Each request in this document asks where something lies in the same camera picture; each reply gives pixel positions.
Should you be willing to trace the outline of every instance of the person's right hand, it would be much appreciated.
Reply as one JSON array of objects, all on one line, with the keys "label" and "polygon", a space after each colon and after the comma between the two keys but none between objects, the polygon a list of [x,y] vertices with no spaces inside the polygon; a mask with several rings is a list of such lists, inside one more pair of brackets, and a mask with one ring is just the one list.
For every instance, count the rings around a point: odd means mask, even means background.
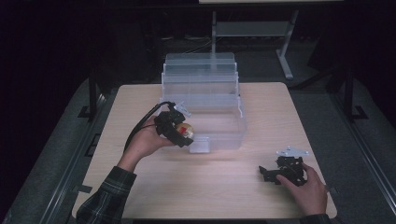
[{"label": "person's right hand", "polygon": [[276,178],[290,191],[305,216],[326,214],[326,186],[320,181],[314,168],[304,163],[303,167],[306,171],[307,181],[300,187],[295,186],[283,175],[277,175]]}]

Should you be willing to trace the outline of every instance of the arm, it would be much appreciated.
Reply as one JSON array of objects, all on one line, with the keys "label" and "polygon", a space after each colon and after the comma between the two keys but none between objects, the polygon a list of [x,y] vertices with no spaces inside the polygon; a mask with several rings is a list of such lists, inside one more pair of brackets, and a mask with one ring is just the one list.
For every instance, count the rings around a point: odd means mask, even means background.
[{"label": "arm", "polygon": [[123,209],[136,175],[134,169],[141,159],[160,147],[173,144],[155,131],[154,117],[148,119],[132,139],[98,191],[77,211],[77,223],[120,223]]},{"label": "arm", "polygon": [[320,181],[318,173],[314,168],[303,163],[306,171],[307,181],[304,185],[297,187],[285,176],[278,175],[276,178],[293,195],[294,200],[302,209],[305,217],[300,219],[303,224],[330,224],[329,216],[326,215],[327,190]]}]

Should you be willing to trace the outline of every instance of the person's left hand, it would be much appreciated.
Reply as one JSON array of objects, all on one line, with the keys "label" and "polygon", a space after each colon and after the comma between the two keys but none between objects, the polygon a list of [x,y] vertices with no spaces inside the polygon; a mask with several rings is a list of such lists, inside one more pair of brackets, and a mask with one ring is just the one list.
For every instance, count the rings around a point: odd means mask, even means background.
[{"label": "person's left hand", "polygon": [[155,116],[150,117],[142,129],[134,135],[129,146],[124,151],[118,166],[132,172],[137,163],[158,150],[160,147],[170,147],[174,144],[166,138],[160,137],[155,130]]}]

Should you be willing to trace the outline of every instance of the small object in hand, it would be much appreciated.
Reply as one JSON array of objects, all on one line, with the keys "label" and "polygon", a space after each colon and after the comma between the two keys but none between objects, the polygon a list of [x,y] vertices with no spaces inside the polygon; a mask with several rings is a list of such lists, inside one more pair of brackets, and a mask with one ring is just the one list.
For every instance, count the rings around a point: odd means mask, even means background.
[{"label": "small object in hand", "polygon": [[276,163],[279,170],[269,171],[259,166],[265,182],[274,182],[276,185],[280,185],[279,180],[276,179],[277,175],[285,176],[295,186],[302,186],[306,182],[304,179],[303,158],[278,157]]},{"label": "small object in hand", "polygon": [[194,138],[194,129],[188,123],[179,123],[176,125],[176,130],[185,138]]}]

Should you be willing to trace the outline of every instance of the finger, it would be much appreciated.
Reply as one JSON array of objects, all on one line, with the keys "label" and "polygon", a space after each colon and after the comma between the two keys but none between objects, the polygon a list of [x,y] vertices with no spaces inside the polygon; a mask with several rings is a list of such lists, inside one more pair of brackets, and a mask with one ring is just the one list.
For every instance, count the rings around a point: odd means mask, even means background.
[{"label": "finger", "polygon": [[276,179],[279,180],[279,182],[285,186],[289,191],[294,192],[297,187],[291,183],[285,176],[283,175],[277,175]]},{"label": "finger", "polygon": [[307,165],[305,163],[303,163],[303,168],[306,171],[306,177],[307,177],[308,180],[309,179],[311,179],[311,180],[312,179],[315,179],[315,180],[319,179],[318,173],[317,173],[317,171],[314,168],[312,168],[311,166],[309,166],[309,165]]}]

